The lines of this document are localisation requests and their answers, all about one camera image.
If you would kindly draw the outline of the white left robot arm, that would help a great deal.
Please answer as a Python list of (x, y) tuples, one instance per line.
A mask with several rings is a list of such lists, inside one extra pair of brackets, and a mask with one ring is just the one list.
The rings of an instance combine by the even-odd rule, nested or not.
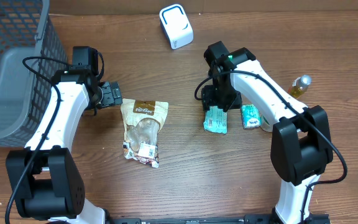
[(85, 184), (71, 155), (83, 112), (122, 104), (118, 83), (102, 81), (103, 75), (102, 53), (75, 46), (72, 63), (45, 79), (51, 96), (42, 120), (24, 148), (6, 157), (12, 188), (6, 223), (13, 206), (23, 218), (48, 223), (112, 223), (106, 209), (86, 198)]

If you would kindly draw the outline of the teal tissue pack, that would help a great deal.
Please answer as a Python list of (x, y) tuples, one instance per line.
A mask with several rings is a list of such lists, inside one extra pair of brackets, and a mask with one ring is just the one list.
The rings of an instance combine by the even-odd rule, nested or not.
[(260, 113), (253, 104), (242, 105), (241, 116), (244, 129), (258, 128), (262, 124)]

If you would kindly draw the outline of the teal wipes packet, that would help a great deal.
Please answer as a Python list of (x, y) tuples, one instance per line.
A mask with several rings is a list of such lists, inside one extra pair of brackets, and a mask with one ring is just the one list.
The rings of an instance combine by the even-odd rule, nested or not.
[(217, 106), (210, 106), (205, 112), (204, 130), (212, 133), (227, 133), (227, 113)]

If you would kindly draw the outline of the yellow liquid bottle grey cap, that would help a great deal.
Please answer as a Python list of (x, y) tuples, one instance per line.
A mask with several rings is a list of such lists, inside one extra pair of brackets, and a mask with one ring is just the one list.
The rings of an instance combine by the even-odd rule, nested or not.
[(302, 75), (293, 81), (291, 87), (288, 89), (288, 94), (295, 99), (303, 95), (312, 83), (312, 78), (309, 75)]

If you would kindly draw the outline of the white barcode scanner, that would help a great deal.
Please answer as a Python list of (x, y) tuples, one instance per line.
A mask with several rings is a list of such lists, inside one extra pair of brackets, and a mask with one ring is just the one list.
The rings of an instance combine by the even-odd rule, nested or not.
[(159, 18), (171, 49), (178, 49), (193, 41), (193, 29), (182, 5), (172, 4), (161, 9)]

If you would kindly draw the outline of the dark grey plastic basket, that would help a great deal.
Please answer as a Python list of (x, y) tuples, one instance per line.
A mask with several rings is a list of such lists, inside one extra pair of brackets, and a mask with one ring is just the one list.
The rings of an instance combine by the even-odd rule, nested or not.
[(0, 146), (22, 147), (50, 99), (51, 78), (67, 60), (49, 18), (49, 0), (0, 0)]

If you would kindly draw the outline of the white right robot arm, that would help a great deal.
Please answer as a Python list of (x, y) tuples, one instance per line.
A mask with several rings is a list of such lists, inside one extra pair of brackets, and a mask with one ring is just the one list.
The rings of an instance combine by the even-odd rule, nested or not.
[(280, 196), (271, 215), (246, 215), (245, 223), (329, 223), (327, 215), (313, 215), (308, 207), (312, 183), (333, 160), (328, 116), (290, 96), (263, 70), (248, 49), (230, 52), (219, 41), (204, 52), (208, 78), (200, 84), (204, 111), (238, 109), (245, 96), (262, 113), (272, 133), (270, 159), (281, 178)]

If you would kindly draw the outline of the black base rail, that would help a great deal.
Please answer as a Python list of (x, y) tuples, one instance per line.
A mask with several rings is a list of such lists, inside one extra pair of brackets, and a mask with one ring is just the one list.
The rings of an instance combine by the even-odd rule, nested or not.
[(270, 215), (245, 215), (244, 217), (218, 218), (166, 218), (142, 220), (140, 218), (110, 218), (110, 224), (268, 224)]

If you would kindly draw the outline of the green lid Knorr jar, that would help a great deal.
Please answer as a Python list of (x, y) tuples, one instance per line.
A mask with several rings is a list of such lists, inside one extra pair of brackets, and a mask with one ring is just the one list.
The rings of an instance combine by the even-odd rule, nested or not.
[(271, 133), (272, 129), (273, 129), (272, 125), (267, 121), (267, 119), (265, 118), (264, 115), (261, 114), (260, 118), (261, 118), (261, 122), (262, 122), (260, 125), (260, 128), (266, 132)]

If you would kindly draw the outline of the small white brown wrapper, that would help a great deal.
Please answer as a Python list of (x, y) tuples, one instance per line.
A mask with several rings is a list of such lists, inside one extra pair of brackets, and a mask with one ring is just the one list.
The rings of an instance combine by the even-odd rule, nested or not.
[(132, 150), (129, 142), (123, 142), (124, 157), (153, 168), (159, 168), (158, 146), (142, 142), (138, 152)]

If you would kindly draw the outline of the brown snack pouch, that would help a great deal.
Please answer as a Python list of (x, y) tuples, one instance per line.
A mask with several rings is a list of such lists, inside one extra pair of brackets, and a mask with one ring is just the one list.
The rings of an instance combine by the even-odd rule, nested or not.
[(141, 144), (156, 146), (158, 133), (168, 114), (168, 102), (124, 98), (121, 113), (124, 123), (124, 141), (138, 153)]

